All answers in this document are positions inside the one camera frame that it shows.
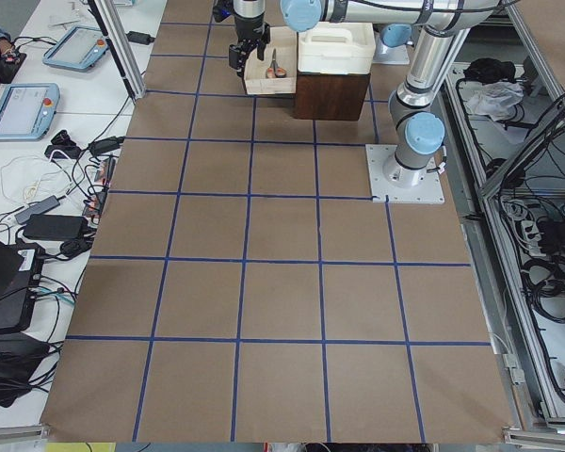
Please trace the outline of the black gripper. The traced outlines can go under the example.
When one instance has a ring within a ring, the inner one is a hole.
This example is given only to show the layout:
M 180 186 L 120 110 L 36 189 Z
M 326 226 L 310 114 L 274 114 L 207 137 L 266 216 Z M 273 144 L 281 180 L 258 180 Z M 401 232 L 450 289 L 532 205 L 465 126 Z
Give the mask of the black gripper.
M 266 47 L 270 44 L 270 25 L 262 13 L 252 18 L 235 14 L 234 26 L 238 42 L 229 45 L 228 62 L 236 75 L 243 78 L 247 60 L 253 51 L 253 42 L 257 42 L 258 59 L 265 60 Z

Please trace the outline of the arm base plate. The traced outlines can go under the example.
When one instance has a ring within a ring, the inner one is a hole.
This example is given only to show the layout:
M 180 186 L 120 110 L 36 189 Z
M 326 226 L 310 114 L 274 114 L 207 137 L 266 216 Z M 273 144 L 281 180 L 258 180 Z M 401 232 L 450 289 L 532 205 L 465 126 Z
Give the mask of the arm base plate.
M 373 202 L 443 204 L 444 192 L 435 158 L 424 169 L 405 169 L 396 162 L 396 145 L 365 146 Z

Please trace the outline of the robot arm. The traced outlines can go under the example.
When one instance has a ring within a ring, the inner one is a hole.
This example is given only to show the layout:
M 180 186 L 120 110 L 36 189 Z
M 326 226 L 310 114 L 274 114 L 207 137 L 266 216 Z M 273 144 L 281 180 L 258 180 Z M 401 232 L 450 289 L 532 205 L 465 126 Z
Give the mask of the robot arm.
M 280 1 L 284 22 L 293 31 L 315 31 L 319 24 L 371 24 L 379 31 L 379 49 L 405 47 L 420 29 L 411 66 L 390 98 L 389 110 L 406 146 L 407 123 L 430 106 L 469 31 L 510 1 Z M 264 60 L 270 43 L 266 1 L 215 1 L 212 17 L 221 23 L 234 17 L 237 43 L 229 47 L 229 64 L 244 75 L 250 54 Z

